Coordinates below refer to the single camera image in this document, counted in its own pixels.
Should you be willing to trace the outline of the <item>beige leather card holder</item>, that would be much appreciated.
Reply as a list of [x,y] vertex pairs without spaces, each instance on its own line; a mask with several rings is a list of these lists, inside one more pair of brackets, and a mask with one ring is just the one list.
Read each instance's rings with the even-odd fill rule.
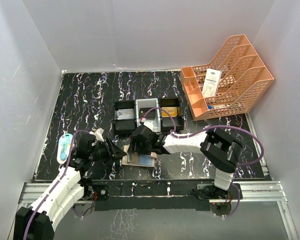
[[134,167],[154,167],[155,161],[157,159],[157,154],[151,152],[150,155],[138,155],[137,153],[128,153],[128,145],[123,147],[123,151],[126,156],[122,158],[121,164],[124,166],[134,166]]

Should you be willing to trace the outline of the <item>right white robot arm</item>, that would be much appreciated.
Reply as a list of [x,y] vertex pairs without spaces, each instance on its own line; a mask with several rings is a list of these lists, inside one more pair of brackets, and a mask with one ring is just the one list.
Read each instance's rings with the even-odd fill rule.
[[202,199],[226,199],[235,175],[243,144],[221,128],[191,134],[156,133],[145,124],[131,135],[130,154],[171,155],[195,153],[204,155],[216,168],[213,184],[194,192]]

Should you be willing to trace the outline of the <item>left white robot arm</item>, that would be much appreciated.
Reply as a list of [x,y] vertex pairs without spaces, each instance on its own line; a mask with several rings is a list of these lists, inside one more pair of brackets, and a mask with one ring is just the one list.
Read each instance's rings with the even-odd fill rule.
[[127,155],[98,131],[79,133],[78,141],[71,133],[59,138],[59,173],[37,200],[16,212],[13,239],[52,240],[60,221],[89,188],[85,173],[92,163],[115,161]]

